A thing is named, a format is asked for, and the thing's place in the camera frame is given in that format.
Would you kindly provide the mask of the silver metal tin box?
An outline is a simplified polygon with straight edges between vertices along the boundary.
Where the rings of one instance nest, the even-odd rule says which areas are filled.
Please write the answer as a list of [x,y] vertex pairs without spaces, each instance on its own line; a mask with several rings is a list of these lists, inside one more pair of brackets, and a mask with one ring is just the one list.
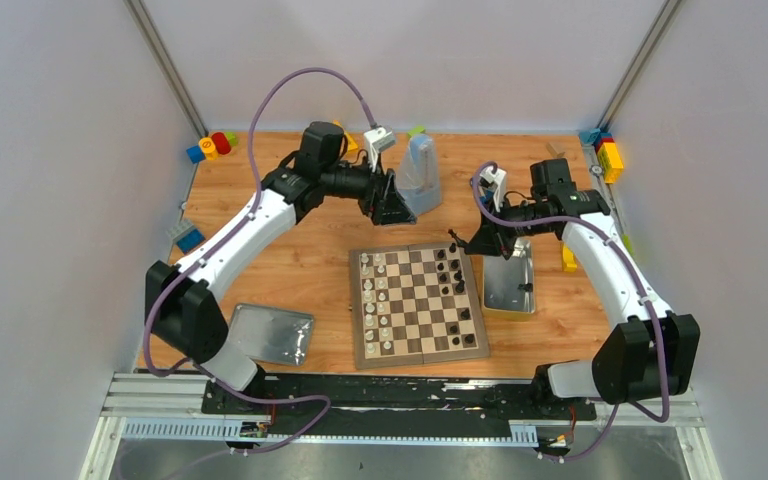
[[511,321],[526,321],[536,311],[531,242],[517,239],[510,258],[482,257],[482,309]]

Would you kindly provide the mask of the black chess piece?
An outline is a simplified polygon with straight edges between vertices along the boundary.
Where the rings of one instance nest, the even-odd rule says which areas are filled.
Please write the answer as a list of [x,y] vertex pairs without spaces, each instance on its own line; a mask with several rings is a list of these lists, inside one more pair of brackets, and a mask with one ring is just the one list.
[[449,247],[450,252],[454,253],[456,250],[463,249],[468,246],[468,243],[459,237],[453,229],[449,229],[448,234],[452,239],[452,243]]

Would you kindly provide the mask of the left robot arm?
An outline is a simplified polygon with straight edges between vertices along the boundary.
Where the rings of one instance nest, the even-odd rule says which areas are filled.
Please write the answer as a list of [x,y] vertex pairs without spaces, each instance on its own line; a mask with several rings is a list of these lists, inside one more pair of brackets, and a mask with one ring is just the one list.
[[357,201],[375,225],[413,224],[415,215],[382,167],[383,151],[395,134],[374,127],[363,135],[366,157],[344,160],[345,132],[323,121],[311,123],[299,147],[265,176],[255,193],[220,231],[170,265],[155,262],[146,272],[145,333],[180,352],[185,360],[228,386],[228,400],[243,413],[258,411],[266,386],[259,367],[243,353],[219,306],[231,284],[273,241],[295,227],[328,197]]

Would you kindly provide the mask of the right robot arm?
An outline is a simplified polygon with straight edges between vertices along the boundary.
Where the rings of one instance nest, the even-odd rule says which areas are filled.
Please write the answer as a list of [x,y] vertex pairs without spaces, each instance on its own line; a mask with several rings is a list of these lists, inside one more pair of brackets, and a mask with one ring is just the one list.
[[592,359],[537,368],[533,408],[552,418],[571,398],[611,405],[659,398],[667,405],[688,390],[701,336],[698,322],[655,292],[623,244],[602,194],[579,189],[566,160],[535,163],[530,174],[530,194],[519,204],[507,199],[506,172],[496,163],[487,162],[472,175],[481,223],[463,244],[465,253],[510,259],[519,238],[553,234],[583,268],[610,324]]

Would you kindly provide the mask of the wooden chess board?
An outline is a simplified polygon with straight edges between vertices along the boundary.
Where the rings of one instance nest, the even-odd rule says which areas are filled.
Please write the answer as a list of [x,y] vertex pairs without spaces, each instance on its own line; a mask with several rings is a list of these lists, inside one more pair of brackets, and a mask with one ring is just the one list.
[[454,242],[348,254],[358,370],[487,358],[471,260]]

